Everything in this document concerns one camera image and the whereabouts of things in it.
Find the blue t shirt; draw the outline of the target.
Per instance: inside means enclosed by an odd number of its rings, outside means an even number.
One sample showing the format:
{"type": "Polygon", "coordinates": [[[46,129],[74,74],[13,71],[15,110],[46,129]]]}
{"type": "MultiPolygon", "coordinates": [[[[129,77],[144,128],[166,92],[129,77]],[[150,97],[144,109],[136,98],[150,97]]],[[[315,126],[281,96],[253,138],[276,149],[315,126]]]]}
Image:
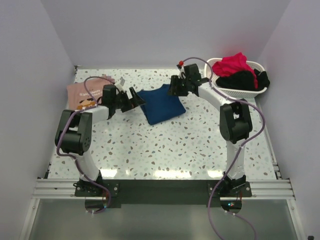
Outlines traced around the blue t shirt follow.
{"type": "Polygon", "coordinates": [[[141,109],[150,125],[156,125],[186,112],[178,96],[168,95],[169,84],[154,90],[141,90],[137,94],[145,101],[141,109]]]}

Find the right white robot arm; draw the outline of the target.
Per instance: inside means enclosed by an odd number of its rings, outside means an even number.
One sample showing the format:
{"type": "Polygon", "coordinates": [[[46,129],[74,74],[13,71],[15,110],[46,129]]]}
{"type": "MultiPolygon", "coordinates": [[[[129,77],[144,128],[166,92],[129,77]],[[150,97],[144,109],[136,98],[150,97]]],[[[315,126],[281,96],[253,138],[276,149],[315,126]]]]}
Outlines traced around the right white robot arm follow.
{"type": "Polygon", "coordinates": [[[202,78],[195,63],[185,65],[180,61],[177,68],[179,74],[171,76],[168,94],[186,97],[189,93],[193,93],[219,110],[219,131],[226,141],[227,148],[222,189],[227,196],[233,197],[246,183],[244,154],[238,151],[253,129],[249,106],[245,100],[238,102],[222,96],[222,92],[210,85],[211,82],[207,77],[202,78]]]}

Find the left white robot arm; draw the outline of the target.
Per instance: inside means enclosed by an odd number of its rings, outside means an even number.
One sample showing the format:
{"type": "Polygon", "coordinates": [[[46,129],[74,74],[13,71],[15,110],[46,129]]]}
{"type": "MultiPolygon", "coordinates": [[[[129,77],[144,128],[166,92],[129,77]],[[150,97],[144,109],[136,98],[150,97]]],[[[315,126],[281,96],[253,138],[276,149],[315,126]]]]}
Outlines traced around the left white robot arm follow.
{"type": "Polygon", "coordinates": [[[54,140],[56,154],[74,162],[79,179],[87,182],[85,189],[92,196],[99,196],[104,190],[104,184],[98,180],[100,170],[90,152],[93,125],[111,119],[116,110],[124,113],[146,103],[133,87],[129,88],[129,92],[131,97],[115,85],[105,85],[101,103],[78,110],[65,109],[61,114],[54,140]]]}

